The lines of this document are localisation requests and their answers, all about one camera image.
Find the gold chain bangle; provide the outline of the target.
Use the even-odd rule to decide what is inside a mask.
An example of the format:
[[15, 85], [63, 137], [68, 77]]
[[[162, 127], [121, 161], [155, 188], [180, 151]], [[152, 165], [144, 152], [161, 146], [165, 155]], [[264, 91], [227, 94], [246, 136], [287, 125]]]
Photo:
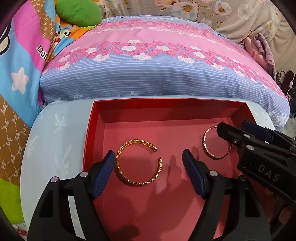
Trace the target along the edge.
[[124, 142], [115, 154], [114, 171], [119, 180], [134, 187], [151, 184], [159, 177], [163, 168], [163, 159], [158, 157], [150, 160], [149, 157], [137, 154], [155, 154], [158, 148], [145, 140], [132, 139]]

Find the green plush cushion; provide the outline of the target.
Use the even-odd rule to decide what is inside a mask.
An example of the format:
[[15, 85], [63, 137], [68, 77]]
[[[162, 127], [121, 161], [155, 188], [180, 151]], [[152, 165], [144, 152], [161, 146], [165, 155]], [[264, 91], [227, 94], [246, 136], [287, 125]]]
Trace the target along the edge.
[[101, 9], [92, 0], [59, 0], [55, 8], [60, 18], [78, 27], [96, 26], [102, 21]]

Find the rose gold thin bangle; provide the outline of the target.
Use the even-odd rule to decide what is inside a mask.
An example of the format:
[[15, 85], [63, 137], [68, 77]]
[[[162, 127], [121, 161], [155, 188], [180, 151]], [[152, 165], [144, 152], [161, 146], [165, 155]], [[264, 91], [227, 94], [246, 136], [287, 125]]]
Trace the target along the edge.
[[217, 125], [207, 128], [202, 137], [202, 148], [205, 154], [213, 160], [221, 160], [230, 154], [232, 145], [218, 137]]

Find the grey floral bedsheet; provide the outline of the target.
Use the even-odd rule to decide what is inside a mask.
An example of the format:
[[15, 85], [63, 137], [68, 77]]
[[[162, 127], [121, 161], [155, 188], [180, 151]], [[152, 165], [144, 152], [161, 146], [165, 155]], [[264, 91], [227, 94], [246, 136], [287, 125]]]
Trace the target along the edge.
[[226, 38], [243, 44], [262, 33], [273, 53], [278, 72], [295, 72], [295, 33], [272, 1], [154, 0], [96, 1], [104, 18], [111, 16], [174, 16], [204, 23]]

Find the red cardboard box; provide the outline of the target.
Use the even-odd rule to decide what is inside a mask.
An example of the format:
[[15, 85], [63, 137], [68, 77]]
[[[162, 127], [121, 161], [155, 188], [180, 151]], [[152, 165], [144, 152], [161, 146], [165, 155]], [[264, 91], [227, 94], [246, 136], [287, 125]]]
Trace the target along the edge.
[[94, 205], [111, 240], [187, 240], [202, 211], [198, 196], [182, 163], [189, 149], [208, 168], [225, 177], [237, 178], [235, 147], [221, 160], [209, 158], [202, 148], [207, 128], [225, 122], [239, 128], [248, 120], [273, 128], [268, 113], [248, 101], [201, 98], [127, 98], [96, 100], [85, 139], [83, 169], [89, 170], [108, 151], [117, 152], [126, 141], [141, 139], [154, 144], [155, 154], [137, 154], [150, 160], [163, 159], [156, 179], [142, 187], [122, 183], [115, 172]]

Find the pink blue floral pillow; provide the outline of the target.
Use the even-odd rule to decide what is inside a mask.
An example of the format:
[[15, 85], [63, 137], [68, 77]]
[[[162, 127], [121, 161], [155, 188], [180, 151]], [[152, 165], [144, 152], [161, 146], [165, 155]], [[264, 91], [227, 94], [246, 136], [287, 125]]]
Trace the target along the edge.
[[276, 129], [290, 117], [284, 93], [235, 42], [205, 24], [164, 16], [114, 17], [47, 64], [43, 100], [190, 95], [253, 101]]

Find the pink purple folded cloth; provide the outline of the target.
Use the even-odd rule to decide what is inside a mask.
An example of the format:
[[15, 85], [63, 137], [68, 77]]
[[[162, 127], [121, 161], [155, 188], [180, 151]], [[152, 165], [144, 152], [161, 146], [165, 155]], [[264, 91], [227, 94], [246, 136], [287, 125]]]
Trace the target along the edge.
[[246, 37], [243, 40], [246, 51], [260, 64], [260, 66], [275, 80], [275, 61], [271, 48], [262, 35], [255, 34], [252, 37]]

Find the colourful monkey cartoon blanket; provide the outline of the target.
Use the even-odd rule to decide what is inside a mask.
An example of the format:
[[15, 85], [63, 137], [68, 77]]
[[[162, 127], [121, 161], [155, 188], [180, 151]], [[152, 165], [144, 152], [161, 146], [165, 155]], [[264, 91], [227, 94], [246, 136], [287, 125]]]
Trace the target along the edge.
[[68, 26], [56, 1], [1, 1], [1, 240], [28, 235], [20, 199], [23, 153], [44, 103], [44, 67], [87, 31], [73, 26], [73, 37], [59, 37]]

